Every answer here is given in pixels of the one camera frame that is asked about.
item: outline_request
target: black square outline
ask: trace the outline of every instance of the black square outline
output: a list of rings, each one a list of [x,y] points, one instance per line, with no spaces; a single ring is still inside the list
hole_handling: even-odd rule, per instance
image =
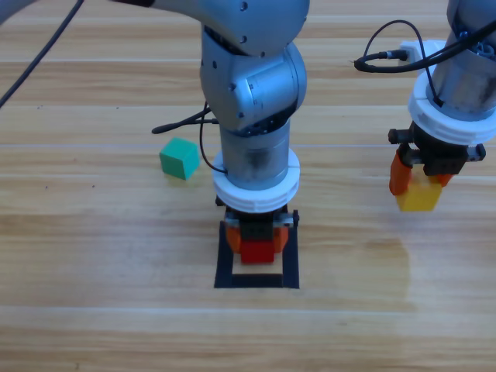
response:
[[[233,274],[234,253],[226,240],[226,226],[220,222],[219,253],[214,288],[300,289],[298,231],[289,229],[288,244],[282,253],[282,274]]]

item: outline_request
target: yellow cube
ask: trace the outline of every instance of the yellow cube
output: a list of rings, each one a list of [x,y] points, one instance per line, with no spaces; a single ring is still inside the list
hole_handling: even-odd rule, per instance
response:
[[[437,177],[427,177],[422,166],[414,166],[408,191],[396,197],[402,212],[431,212],[436,207],[443,186]]]

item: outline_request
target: black cable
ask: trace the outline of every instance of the black cable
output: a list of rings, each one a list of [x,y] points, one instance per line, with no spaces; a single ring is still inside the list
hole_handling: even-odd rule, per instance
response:
[[[483,27],[482,29],[479,29],[478,31],[468,36],[467,38],[458,40],[457,42],[449,46],[446,46],[440,51],[431,54],[427,58],[414,62],[413,64],[407,64],[405,66],[394,66],[394,67],[378,67],[378,66],[373,66],[371,64],[367,64],[367,59],[361,57],[358,60],[355,60],[355,68],[362,72],[381,73],[381,74],[400,74],[403,72],[423,70],[424,68],[441,64],[442,62],[445,62],[446,60],[453,58],[456,55],[464,52],[465,50],[470,49],[473,45],[479,43],[484,38],[491,35],[493,32],[496,32],[496,21],[489,23],[487,26]]]
[[[31,75],[36,66],[40,64],[41,60],[47,55],[53,45],[57,42],[60,35],[67,28],[71,20],[74,18],[79,8],[83,5],[84,0],[77,0],[76,5],[72,8],[72,10],[67,15],[66,19],[59,26],[57,31],[54,33],[52,38],[48,41],[46,46],[41,50],[41,52],[36,56],[36,58],[31,62],[31,64],[26,68],[26,70],[22,73],[22,75],[17,79],[14,85],[4,94],[4,96],[0,99],[0,109],[2,106],[12,97],[14,93],[16,93],[17,89],[22,85],[24,81]]]
[[[181,128],[182,126],[192,126],[194,124],[200,124],[200,119],[202,115],[205,117],[205,115],[209,114],[212,110],[210,108],[206,109],[205,111],[201,111],[198,114],[194,114],[193,116],[190,116],[189,118],[186,118],[184,120],[181,120],[180,122],[174,122],[172,124],[166,124],[164,126],[158,126],[157,128],[154,128],[152,130],[153,134],[162,134],[165,132],[170,132],[171,130]],[[208,119],[203,121],[204,124],[219,124],[219,121],[217,119]]]
[[[217,172],[220,172],[220,173],[224,173],[224,174],[227,174],[227,170],[226,169],[218,169],[216,167],[214,167],[213,165],[210,164],[210,162],[208,161],[206,155],[205,155],[205,151],[203,150],[203,124],[205,122],[205,112],[207,111],[207,108],[208,108],[208,103],[205,102],[205,107],[203,108],[203,111],[202,111],[202,115],[201,115],[201,119],[200,119],[200,151],[201,151],[201,155],[203,156],[203,160],[207,163],[207,165],[213,169],[214,171],[217,171]]]
[[[419,32],[419,29],[417,29],[417,27],[415,27],[415,25],[409,21],[405,21],[403,19],[397,19],[395,21],[391,21],[389,23],[386,23],[384,26],[382,26],[371,38],[370,38],[370,41],[369,43],[367,44],[367,48],[365,48],[365,52],[363,53],[363,57],[366,59],[366,60],[372,60],[372,59],[384,59],[383,57],[376,57],[376,58],[369,58],[367,59],[367,53],[369,52],[369,49],[370,49],[370,46],[372,45],[372,42],[375,40],[375,38],[377,37],[377,35],[379,35],[385,28],[391,26],[391,25],[394,25],[396,23],[403,23],[407,26],[410,26],[413,31],[415,32],[415,35],[417,35],[417,39],[418,39],[418,42],[420,43],[420,50],[422,51],[422,58],[425,59],[426,56],[425,56],[425,49],[424,49],[424,42],[422,40],[422,37],[420,35],[420,32]],[[391,59],[392,56],[391,55],[391,52],[389,52],[387,54],[387,56],[385,58],[387,59]],[[439,96],[437,95],[436,93],[436,89],[434,88],[434,82],[432,81],[432,76],[431,76],[431,71],[429,70],[429,68],[427,67],[425,69],[425,71],[427,72],[427,78],[429,79],[429,85],[431,87],[431,90],[432,90],[432,95],[434,96],[434,102],[439,105],[439,106],[443,106],[443,101],[441,101],[441,99],[439,98]]]

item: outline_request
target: wooden table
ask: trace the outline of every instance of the wooden table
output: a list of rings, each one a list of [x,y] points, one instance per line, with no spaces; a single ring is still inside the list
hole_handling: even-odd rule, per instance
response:
[[[73,4],[40,0],[0,28],[1,91]],[[202,108],[199,25],[87,0],[0,111],[0,371],[494,372],[494,143],[435,212],[401,214],[387,133],[411,122],[415,75],[350,62],[400,17],[446,38],[445,13],[443,0],[312,0],[291,138],[301,290],[215,290],[209,169],[174,180],[158,157],[198,128],[150,134]],[[373,49],[413,38],[394,26]],[[216,128],[205,142],[212,158]]]

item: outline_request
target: green cube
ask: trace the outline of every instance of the green cube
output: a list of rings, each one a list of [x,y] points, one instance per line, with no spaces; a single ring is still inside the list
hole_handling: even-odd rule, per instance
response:
[[[166,174],[187,180],[200,166],[196,143],[174,137],[160,151],[162,170]]]

